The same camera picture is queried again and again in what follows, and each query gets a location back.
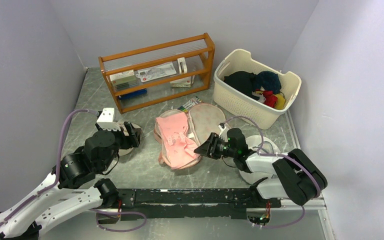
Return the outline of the pink bra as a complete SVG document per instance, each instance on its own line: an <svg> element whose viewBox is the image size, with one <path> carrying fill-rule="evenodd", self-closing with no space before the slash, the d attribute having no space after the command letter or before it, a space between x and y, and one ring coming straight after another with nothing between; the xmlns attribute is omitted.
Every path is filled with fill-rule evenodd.
<svg viewBox="0 0 384 240"><path fill-rule="evenodd" d="M194 150L200 143L189 116L178 109L168 110L155 119L154 138L161 144L159 164L173 170L196 165L201 157Z"/></svg>

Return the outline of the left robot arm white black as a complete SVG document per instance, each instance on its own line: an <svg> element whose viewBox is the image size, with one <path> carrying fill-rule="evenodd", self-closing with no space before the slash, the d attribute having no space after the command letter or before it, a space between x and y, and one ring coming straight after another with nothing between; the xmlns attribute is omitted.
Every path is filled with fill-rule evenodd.
<svg viewBox="0 0 384 240"><path fill-rule="evenodd" d="M119 200L115 184L98 180L81 194L62 197L91 182L110 169L119 151L140 145L142 129L131 122L113 122L85 140L83 146L63 157L46 178L10 209L0 212L0 240L37 240L57 225L95 208L112 208Z"/></svg>

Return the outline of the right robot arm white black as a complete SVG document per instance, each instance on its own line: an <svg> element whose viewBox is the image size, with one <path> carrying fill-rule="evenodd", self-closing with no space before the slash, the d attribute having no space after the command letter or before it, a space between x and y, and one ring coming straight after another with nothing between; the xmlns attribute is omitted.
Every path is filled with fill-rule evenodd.
<svg viewBox="0 0 384 240"><path fill-rule="evenodd" d="M301 149L266 153L250 142L239 128L232 128L225 136L212 132L194 152L214 160L231 158L251 184L249 199L255 207L269 199L289 199L303 206L328 186L326 177Z"/></svg>

